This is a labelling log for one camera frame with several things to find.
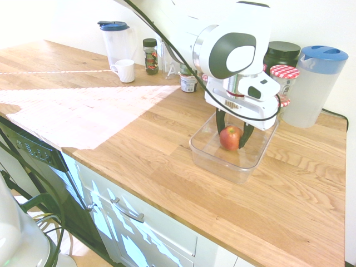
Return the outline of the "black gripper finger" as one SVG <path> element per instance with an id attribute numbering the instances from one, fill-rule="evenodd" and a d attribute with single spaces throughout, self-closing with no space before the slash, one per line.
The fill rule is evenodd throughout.
<path id="1" fill-rule="evenodd" d="M 218 134 L 225 128 L 225 115 L 226 112 L 221 110 L 220 108 L 216 109 L 215 112 L 215 119 L 216 119 L 216 126 Z"/>
<path id="2" fill-rule="evenodd" d="M 247 141 L 249 140 L 250 136 L 252 135 L 255 127 L 251 124 L 248 124 L 247 122 L 244 123 L 244 129 L 243 129 L 243 134 L 240 138 L 239 141 L 239 148 L 242 149 Z"/>

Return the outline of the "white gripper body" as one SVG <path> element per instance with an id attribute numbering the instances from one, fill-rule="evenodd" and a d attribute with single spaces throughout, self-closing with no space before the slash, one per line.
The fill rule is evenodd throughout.
<path id="1" fill-rule="evenodd" d="M 228 78 L 208 77 L 205 100 L 255 128 L 271 128 L 279 113 L 279 84 L 269 76 L 245 76 L 239 85 L 229 86 Z"/>

